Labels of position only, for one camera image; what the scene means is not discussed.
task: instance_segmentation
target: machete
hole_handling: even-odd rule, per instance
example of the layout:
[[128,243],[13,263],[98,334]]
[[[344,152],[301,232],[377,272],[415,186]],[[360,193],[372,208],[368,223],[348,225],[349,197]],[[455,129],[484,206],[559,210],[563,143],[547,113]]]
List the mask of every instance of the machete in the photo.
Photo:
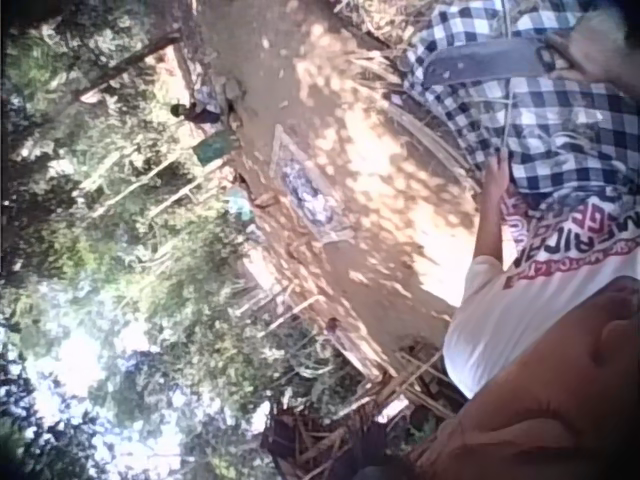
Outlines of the machete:
[[469,43],[439,50],[424,67],[423,86],[474,80],[544,77],[569,62],[544,37],[518,37]]

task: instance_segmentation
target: shirt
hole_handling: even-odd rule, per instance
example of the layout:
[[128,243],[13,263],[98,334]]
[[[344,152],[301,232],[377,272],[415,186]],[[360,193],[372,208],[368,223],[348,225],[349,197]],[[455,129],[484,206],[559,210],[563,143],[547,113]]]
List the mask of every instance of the shirt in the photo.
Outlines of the shirt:
[[469,269],[443,350],[449,376],[469,398],[612,279],[640,278],[637,198],[593,196],[529,229],[506,272],[489,257]]

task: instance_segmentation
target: dirt ground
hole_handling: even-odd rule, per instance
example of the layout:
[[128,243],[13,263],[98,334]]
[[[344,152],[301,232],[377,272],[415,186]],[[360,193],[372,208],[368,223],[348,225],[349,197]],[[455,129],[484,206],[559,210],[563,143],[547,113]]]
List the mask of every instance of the dirt ground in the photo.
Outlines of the dirt ground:
[[258,217],[279,276],[297,282],[295,300],[322,296],[305,315],[337,317],[366,355],[393,369],[400,348],[441,345],[471,261],[475,206],[431,152],[352,88],[344,56],[375,45],[349,33],[326,0],[190,6],[202,56],[246,89],[241,169],[254,192],[276,188],[269,163],[281,124],[353,225],[353,244],[308,244],[296,260],[287,252],[301,236],[294,211],[283,203]]

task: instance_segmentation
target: blue and white checkered fabric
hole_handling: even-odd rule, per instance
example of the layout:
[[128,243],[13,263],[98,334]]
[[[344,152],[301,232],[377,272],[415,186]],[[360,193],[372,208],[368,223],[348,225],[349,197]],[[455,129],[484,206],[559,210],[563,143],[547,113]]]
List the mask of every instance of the blue and white checkered fabric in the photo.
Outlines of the blue and white checkered fabric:
[[[571,29],[595,3],[507,1],[514,37]],[[640,195],[640,104],[611,86],[513,78],[423,87],[424,65],[437,50],[504,36],[500,0],[438,7],[408,52],[412,69],[405,89],[447,123],[471,165],[481,170],[501,146],[511,88],[507,147],[522,194],[543,200],[607,187]]]

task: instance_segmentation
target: dark hair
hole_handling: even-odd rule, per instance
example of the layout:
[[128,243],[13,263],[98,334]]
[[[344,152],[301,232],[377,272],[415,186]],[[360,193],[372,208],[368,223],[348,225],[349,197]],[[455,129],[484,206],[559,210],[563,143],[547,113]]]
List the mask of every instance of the dark hair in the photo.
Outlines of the dark hair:
[[180,118],[182,117],[182,115],[180,114],[180,107],[184,107],[183,104],[181,103],[176,103],[175,105],[171,105],[171,115],[173,115],[176,118]]

